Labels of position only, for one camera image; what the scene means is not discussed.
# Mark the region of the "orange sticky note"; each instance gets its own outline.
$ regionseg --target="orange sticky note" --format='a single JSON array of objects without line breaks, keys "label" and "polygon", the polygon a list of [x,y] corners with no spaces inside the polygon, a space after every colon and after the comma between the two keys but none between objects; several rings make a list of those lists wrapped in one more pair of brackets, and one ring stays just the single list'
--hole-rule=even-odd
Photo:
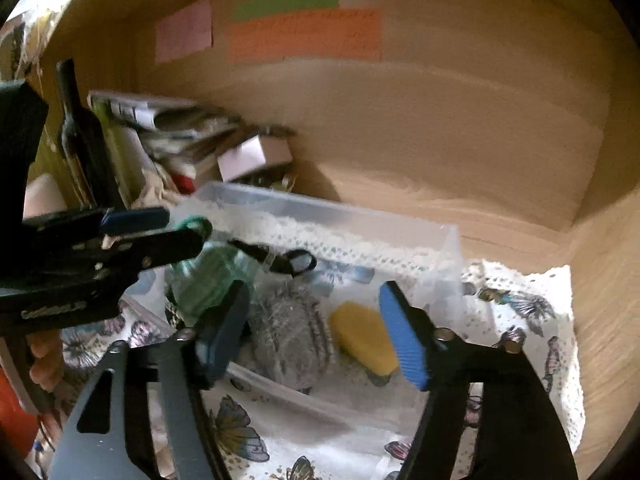
[{"label": "orange sticky note", "polygon": [[231,26],[233,62],[266,62],[287,57],[380,60],[379,9],[316,9],[255,18]]},{"label": "orange sticky note", "polygon": [[210,48],[211,2],[199,0],[156,23],[156,64]]}]

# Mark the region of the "dark glass bottle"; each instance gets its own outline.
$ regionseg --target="dark glass bottle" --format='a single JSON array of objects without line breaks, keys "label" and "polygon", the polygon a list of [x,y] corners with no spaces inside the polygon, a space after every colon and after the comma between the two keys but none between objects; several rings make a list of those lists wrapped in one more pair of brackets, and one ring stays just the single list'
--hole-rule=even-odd
[{"label": "dark glass bottle", "polygon": [[124,209],[100,121],[82,106],[73,59],[56,66],[64,120],[58,143],[81,202]]}]

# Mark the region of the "green object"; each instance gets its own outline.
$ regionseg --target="green object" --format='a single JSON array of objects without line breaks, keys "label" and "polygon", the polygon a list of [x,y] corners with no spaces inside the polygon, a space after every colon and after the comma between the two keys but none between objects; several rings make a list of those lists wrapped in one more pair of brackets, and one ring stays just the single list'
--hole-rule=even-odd
[{"label": "green object", "polygon": [[254,281],[260,264],[252,257],[212,237],[213,228],[203,216],[192,216],[178,229],[193,229],[205,240],[202,251],[191,260],[171,264],[167,275],[167,298],[187,326],[193,326],[209,308],[218,306],[234,280]]},{"label": "green object", "polygon": [[236,23],[296,10],[333,9],[338,0],[247,0],[236,8]]}]

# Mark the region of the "yellow sponge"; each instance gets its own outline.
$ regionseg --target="yellow sponge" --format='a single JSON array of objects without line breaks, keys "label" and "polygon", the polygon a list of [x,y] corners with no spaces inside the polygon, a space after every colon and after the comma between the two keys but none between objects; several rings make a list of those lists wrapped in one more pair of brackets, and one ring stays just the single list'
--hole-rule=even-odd
[{"label": "yellow sponge", "polygon": [[379,312],[346,301],[331,314],[329,326],[338,346],[376,375],[387,376],[399,367]]}]

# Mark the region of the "green sticky note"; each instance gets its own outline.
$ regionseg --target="green sticky note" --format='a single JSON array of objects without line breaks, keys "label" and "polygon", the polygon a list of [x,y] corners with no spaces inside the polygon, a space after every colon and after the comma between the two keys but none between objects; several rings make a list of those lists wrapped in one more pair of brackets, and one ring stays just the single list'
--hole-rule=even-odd
[{"label": "green sticky note", "polygon": [[238,23],[296,10],[332,9],[334,7],[338,7],[338,0],[247,0],[238,5],[234,18]]}]

